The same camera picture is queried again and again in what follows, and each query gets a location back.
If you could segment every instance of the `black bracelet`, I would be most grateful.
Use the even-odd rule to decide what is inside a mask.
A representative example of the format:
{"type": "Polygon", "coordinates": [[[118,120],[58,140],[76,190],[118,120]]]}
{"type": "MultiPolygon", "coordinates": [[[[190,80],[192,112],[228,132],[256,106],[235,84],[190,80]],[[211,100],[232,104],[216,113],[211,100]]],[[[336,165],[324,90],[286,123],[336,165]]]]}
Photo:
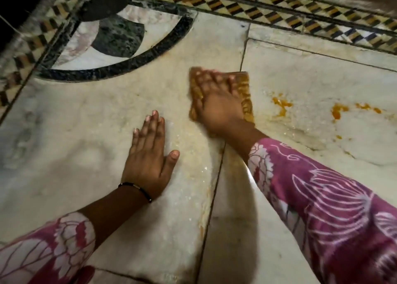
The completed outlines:
{"type": "Polygon", "coordinates": [[[121,187],[121,186],[130,186],[130,187],[137,188],[139,191],[142,192],[143,195],[145,195],[145,197],[146,197],[146,199],[148,200],[149,203],[152,202],[152,198],[150,197],[150,195],[144,189],[142,189],[140,186],[135,185],[134,183],[129,183],[127,181],[125,183],[119,184],[119,187],[121,187]]]}

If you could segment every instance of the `floral print fabric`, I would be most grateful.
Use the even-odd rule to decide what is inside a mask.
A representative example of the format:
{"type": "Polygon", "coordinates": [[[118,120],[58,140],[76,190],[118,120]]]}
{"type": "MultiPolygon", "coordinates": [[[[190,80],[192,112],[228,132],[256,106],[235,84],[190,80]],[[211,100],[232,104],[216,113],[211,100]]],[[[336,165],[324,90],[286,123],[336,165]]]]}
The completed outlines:
{"type": "Polygon", "coordinates": [[[67,214],[0,249],[0,283],[88,283],[94,269],[81,268],[94,248],[91,222],[81,213],[67,214]]]}
{"type": "Polygon", "coordinates": [[[397,283],[397,209],[279,141],[250,152],[259,189],[322,283],[397,283]]]}

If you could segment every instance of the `brown cleaning cloth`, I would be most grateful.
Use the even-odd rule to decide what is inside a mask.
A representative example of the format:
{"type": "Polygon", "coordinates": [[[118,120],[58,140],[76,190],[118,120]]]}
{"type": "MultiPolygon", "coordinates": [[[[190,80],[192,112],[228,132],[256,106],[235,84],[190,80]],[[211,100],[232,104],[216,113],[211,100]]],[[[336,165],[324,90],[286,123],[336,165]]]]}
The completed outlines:
{"type": "MultiPolygon", "coordinates": [[[[189,72],[189,82],[190,82],[190,94],[192,99],[202,98],[201,91],[199,89],[194,89],[197,86],[196,73],[200,70],[199,67],[192,67],[189,72]]],[[[236,77],[237,82],[237,90],[241,97],[241,106],[243,108],[244,120],[254,123],[254,115],[252,112],[252,102],[251,102],[251,94],[249,93],[249,76],[247,72],[233,72],[233,73],[222,73],[222,76],[225,78],[234,75],[236,77]]],[[[193,106],[193,103],[190,107],[189,118],[192,121],[197,121],[197,113],[193,106]]]]}

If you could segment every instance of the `striped diamond tile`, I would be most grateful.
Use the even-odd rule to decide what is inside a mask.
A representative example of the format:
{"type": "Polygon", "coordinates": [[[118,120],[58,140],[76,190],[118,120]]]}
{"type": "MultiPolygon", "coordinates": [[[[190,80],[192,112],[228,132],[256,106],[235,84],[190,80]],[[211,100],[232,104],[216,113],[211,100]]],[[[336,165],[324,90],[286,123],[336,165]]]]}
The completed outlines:
{"type": "Polygon", "coordinates": [[[3,86],[0,86],[0,115],[21,89],[47,45],[78,1],[56,0],[35,27],[29,28],[29,32],[23,32],[24,40],[0,76],[3,81],[3,86]]]}
{"type": "Polygon", "coordinates": [[[196,10],[204,10],[214,14],[229,16],[236,19],[249,20],[252,22],[282,28],[290,31],[300,32],[302,30],[302,19],[299,16],[274,11],[262,7],[255,7],[233,0],[161,0],[178,5],[187,6],[196,10]]]}
{"type": "Polygon", "coordinates": [[[332,5],[320,0],[249,0],[265,5],[275,6],[289,12],[299,12],[306,17],[317,16],[335,19],[340,22],[353,23],[359,26],[376,28],[383,31],[397,33],[397,20],[370,11],[332,5]]]}
{"type": "Polygon", "coordinates": [[[303,32],[355,46],[397,54],[397,38],[394,36],[312,19],[305,22],[303,32]]]}

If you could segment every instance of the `person's left hand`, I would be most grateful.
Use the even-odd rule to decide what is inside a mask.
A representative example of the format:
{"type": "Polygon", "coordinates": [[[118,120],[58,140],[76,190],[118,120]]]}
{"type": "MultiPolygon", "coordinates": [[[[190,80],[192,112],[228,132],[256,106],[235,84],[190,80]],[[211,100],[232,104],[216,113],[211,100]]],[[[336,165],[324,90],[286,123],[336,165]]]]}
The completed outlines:
{"type": "Polygon", "coordinates": [[[121,182],[140,186],[152,199],[159,197],[179,158],[178,150],[164,157],[164,143],[165,121],[154,110],[152,116],[146,116],[142,129],[134,130],[121,182]]]}

